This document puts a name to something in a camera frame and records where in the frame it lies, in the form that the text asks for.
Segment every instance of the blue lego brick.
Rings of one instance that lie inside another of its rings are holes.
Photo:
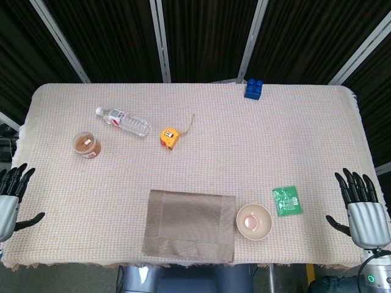
[[[247,82],[244,97],[249,99],[259,99],[262,94],[262,85],[263,81],[255,81],[253,79],[250,79]]]

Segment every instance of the plastic water bottle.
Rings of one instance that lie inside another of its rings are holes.
[[[108,124],[132,132],[137,136],[147,136],[151,130],[151,126],[145,121],[145,119],[140,117],[131,117],[129,113],[121,110],[106,110],[102,107],[97,107],[96,113],[98,116],[102,116]]]

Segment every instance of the bottle cap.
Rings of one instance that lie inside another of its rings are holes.
[[[100,114],[100,111],[102,111],[102,107],[97,107],[97,109],[95,110],[95,113],[96,113],[97,115],[99,115],[99,116],[102,116],[102,115]]]

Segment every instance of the yellow tape measure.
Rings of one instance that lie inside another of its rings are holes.
[[[177,143],[179,137],[185,136],[189,132],[190,127],[192,126],[194,121],[194,116],[194,114],[191,116],[189,128],[185,132],[180,132],[174,128],[164,128],[163,131],[160,133],[161,145],[165,146],[169,150],[172,150]]]

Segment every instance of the green snack bag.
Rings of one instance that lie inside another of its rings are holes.
[[[275,188],[273,189],[273,197],[279,217],[303,213],[296,186]]]

